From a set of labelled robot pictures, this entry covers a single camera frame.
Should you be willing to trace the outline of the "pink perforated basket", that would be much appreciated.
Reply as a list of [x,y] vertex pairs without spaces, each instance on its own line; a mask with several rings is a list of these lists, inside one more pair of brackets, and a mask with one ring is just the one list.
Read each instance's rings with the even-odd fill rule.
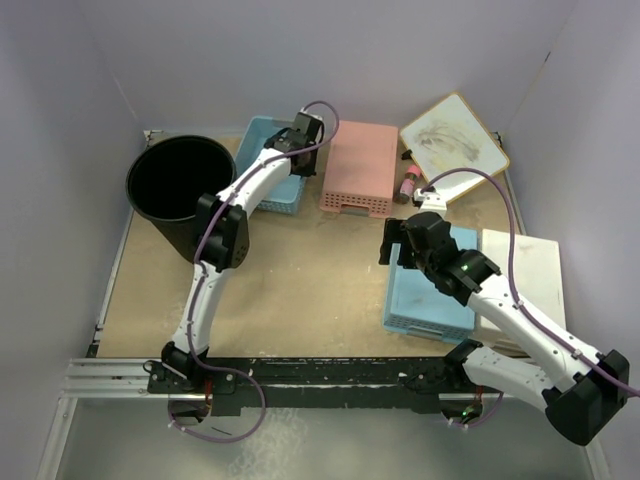
[[371,218],[388,217],[398,138],[394,126],[342,120],[330,142],[319,208],[333,213],[351,208]]

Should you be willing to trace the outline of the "light blue top basket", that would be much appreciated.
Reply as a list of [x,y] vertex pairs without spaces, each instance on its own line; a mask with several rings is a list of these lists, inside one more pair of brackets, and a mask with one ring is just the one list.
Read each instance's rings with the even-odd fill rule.
[[382,326],[391,332],[458,344],[475,327],[475,313],[441,294],[419,270],[398,265],[391,249]]

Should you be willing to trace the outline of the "light blue basket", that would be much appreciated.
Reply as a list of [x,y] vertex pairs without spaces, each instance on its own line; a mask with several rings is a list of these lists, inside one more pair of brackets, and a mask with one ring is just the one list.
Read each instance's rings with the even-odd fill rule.
[[[280,120],[268,116],[251,119],[240,146],[234,155],[237,177],[249,169],[257,159],[265,142],[283,130],[291,127],[291,120]],[[258,205],[259,210],[287,215],[296,215],[306,186],[307,179],[290,175],[276,185]]]
[[398,265],[391,249],[382,326],[391,332],[458,344],[475,327],[475,313],[441,294],[419,270]]

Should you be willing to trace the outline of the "light blue bottom basket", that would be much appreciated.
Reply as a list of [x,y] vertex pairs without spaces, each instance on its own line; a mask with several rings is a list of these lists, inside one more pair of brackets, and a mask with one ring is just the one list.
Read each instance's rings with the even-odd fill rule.
[[[251,119],[240,146],[234,155],[237,177],[249,169],[257,159],[265,142],[283,130],[291,127],[291,120],[280,120],[268,116]],[[307,179],[290,175],[276,185],[258,205],[259,210],[287,215],[296,215],[306,186]]]

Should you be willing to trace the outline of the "white perforated basket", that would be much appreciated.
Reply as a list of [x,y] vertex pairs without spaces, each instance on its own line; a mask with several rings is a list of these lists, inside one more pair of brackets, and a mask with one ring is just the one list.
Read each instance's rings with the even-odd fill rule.
[[[508,273],[509,234],[483,229],[479,250]],[[556,241],[515,235],[516,287],[558,326],[565,328],[565,306],[559,244]],[[487,318],[476,316],[472,338],[511,357],[526,357],[524,350]]]

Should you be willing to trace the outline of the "large black ribbed bin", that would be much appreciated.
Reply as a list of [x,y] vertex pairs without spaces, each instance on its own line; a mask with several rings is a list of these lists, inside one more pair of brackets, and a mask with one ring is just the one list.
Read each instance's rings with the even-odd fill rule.
[[233,156],[221,143],[181,135],[147,148],[130,167],[125,190],[133,209],[192,262],[198,199],[227,188],[236,175]]

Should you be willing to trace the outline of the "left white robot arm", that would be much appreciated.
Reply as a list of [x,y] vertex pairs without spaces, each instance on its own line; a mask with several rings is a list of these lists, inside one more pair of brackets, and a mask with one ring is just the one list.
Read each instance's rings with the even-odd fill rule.
[[162,367],[184,392],[202,387],[213,317],[223,290],[249,247],[249,218],[277,184],[291,175],[316,173],[325,125],[302,110],[291,126],[266,140],[257,158],[230,186],[196,204],[192,287],[180,324],[161,352]]

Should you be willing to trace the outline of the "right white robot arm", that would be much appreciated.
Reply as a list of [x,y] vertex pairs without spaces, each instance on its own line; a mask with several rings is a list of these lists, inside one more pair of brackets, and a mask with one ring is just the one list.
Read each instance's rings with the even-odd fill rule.
[[442,295],[487,318],[515,340],[530,361],[465,340],[444,358],[446,383],[513,396],[542,411],[568,441],[588,445],[636,390],[630,364],[560,328],[524,296],[500,267],[476,249],[460,248],[451,225],[435,212],[384,223],[379,262],[419,271]]

